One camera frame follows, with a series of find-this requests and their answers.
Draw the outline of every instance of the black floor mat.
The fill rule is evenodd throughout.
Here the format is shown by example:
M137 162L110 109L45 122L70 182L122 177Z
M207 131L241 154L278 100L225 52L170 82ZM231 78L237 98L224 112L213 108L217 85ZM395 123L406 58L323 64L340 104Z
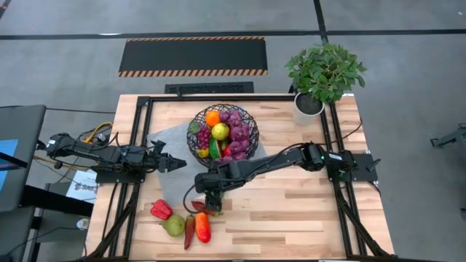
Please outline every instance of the black floor mat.
M166 84L165 94L254 93L253 82Z
M118 75L262 76L267 74L264 37L129 39Z

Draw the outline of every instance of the red pepper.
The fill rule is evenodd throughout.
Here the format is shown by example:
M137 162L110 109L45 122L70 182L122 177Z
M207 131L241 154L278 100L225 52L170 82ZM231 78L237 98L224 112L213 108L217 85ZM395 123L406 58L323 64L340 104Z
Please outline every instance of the red pepper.
M173 214L173 210L165 200L159 199L151 208L151 214L163 220L167 220Z
M205 204L201 201L191 201L192 207L199 212L205 212L208 215L216 216L216 214L207 208L205 208Z
M224 150L224 155L225 156L231 156L232 155L232 152L230 151L230 145L226 146L226 148Z
M209 217L206 213L201 212L196 215L196 235L197 238L204 243L208 243L210 241L211 232L210 232L210 223Z
M188 250L191 245L192 237L194 237L194 230L196 224L194 223L194 216L188 215L186 217L186 226L184 229L184 250Z

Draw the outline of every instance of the concrete floor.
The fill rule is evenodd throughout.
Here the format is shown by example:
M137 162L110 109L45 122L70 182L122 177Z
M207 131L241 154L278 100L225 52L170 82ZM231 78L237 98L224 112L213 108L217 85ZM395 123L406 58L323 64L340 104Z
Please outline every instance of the concrete floor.
M328 30L466 28L463 0L321 2ZM0 35L317 29L313 3L305 0L12 0L0 20ZM466 122L466 35L329 40L357 53L369 68L366 88L355 95L369 148L382 159L377 170L396 253L463 261L465 158L455 145L431 148L429 139ZM283 65L317 43L317 36L267 37L268 76L120 79L124 39L0 41L0 106L113 111L120 94L162 93L167 83L254 81L256 92L286 92L291 81ZM57 132L76 135L112 118L48 111L41 139ZM34 165L28 184L59 178ZM48 244L39 260L75 259L81 251L81 242Z

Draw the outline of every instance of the wooden tabletop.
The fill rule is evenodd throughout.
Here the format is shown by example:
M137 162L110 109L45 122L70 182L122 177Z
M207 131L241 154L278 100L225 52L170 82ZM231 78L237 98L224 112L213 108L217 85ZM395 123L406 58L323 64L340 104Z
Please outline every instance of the wooden tabletop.
M122 95L119 99L112 132L119 132L121 144L129 143L138 96ZM216 103L156 102L149 134L189 122L197 112ZM231 103L242 106L254 117L259 128L260 140L268 154L276 154L293 143L311 140L317 143L324 142L320 117L316 117L308 127L295 125L292 120L292 102ZM342 135L353 131L359 125L358 107L353 96L343 97L336 104L336 109ZM333 125L330 114L327 115L333 140L335 139ZM143 111L138 143L141 141L144 116ZM344 139L344 145L346 149L355 153L366 151L363 128ZM392 243L379 194L368 183L356 182L353 185L361 222L381 247L392 253ZM113 187L114 185L108 184L98 189L87 234L86 245L89 252L97 247L102 237ZM187 188L180 188L180 192L184 193L185 190ZM116 190L111 207L108 229L114 222L118 193L119 188ZM210 220L213 232L211 241L202 244L194 237L189 250L183 249L184 236L169 237L159 224L160 220L150 215L151 203L159 198L162 198L162 188L157 174L148 174L141 186L138 200L131 260L345 257L336 200L325 169L319 172L307 172L300 167L288 167L258 175L242 188L226 192L223 200L224 214ZM174 211L184 217L187 216L182 205L174 207ZM349 221L348 225L353 251L358 253L353 226ZM126 224L123 225L120 233L117 255L122 254L125 232Z

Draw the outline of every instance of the gray mat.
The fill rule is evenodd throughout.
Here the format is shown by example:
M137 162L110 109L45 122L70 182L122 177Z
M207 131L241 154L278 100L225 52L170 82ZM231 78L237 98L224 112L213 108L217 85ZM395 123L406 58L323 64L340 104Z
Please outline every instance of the gray mat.
M187 165L169 173L157 172L160 186L162 187L164 200L172 207L183 202L186 191L194 184L194 177L200 172L207 172L207 168L201 165L191 154L186 141L186 132L189 123L180 124L161 132L147 135L148 144L151 140L160 140L167 145L163 152L171 154L173 157L185 160ZM251 159L265 157L266 152L261 141L259 141L256 153ZM187 199L200 196L194 189L189 192Z

